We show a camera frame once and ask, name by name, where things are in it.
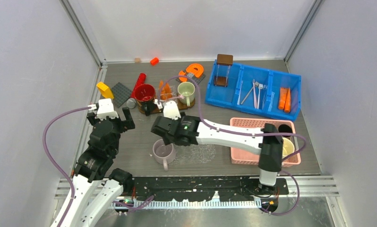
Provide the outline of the clear glass toothbrush holder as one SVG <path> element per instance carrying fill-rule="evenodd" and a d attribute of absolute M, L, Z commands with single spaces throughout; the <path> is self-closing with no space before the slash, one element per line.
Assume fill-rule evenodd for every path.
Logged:
<path fill-rule="evenodd" d="M 155 100 L 155 104 L 157 104 L 157 107 L 160 109 L 163 109 L 164 104 L 167 101 L 175 101 L 179 96 L 174 91 L 174 87 L 171 87 L 168 83 L 163 84 L 163 87 L 159 87 L 160 90 L 160 97 Z"/>

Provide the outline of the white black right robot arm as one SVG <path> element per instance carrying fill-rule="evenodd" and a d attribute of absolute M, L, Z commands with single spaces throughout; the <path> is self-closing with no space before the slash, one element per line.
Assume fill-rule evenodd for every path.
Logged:
<path fill-rule="evenodd" d="M 259 156 L 258 189 L 270 194 L 277 187 L 277 175 L 282 169 L 283 138 L 272 124 L 263 128 L 243 128 L 218 124 L 179 111 L 175 101 L 162 104 L 162 115 L 152 125 L 151 132 L 164 144 L 190 146 L 213 144 L 238 148 Z"/>

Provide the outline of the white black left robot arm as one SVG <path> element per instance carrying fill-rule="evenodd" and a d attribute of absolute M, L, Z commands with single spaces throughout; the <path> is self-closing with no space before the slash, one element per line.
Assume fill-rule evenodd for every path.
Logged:
<path fill-rule="evenodd" d="M 135 124 L 127 107 L 122 109 L 126 119 L 121 120 L 110 98 L 100 99 L 86 110 L 93 130 L 87 149 L 77 160 L 73 178 L 68 180 L 68 199 L 53 227 L 93 227 L 118 196 L 129 195 L 134 187 L 132 174 L 116 168 L 99 194 L 92 198 L 119 152 L 121 134 L 134 129 Z"/>

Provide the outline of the light green mug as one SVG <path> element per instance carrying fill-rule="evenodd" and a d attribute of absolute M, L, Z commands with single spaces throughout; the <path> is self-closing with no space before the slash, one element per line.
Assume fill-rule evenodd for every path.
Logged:
<path fill-rule="evenodd" d="M 191 82 L 182 82 L 178 85 L 179 101 L 190 107 L 195 100 L 195 85 Z"/>

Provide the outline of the lilac translucent mug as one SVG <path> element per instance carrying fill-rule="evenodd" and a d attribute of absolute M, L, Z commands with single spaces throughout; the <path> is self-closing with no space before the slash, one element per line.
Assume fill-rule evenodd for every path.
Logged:
<path fill-rule="evenodd" d="M 164 171 L 169 170 L 169 164 L 176 158 L 176 149 L 173 143 L 166 145 L 163 139 L 157 140 L 152 147 L 155 160 L 163 166 Z"/>

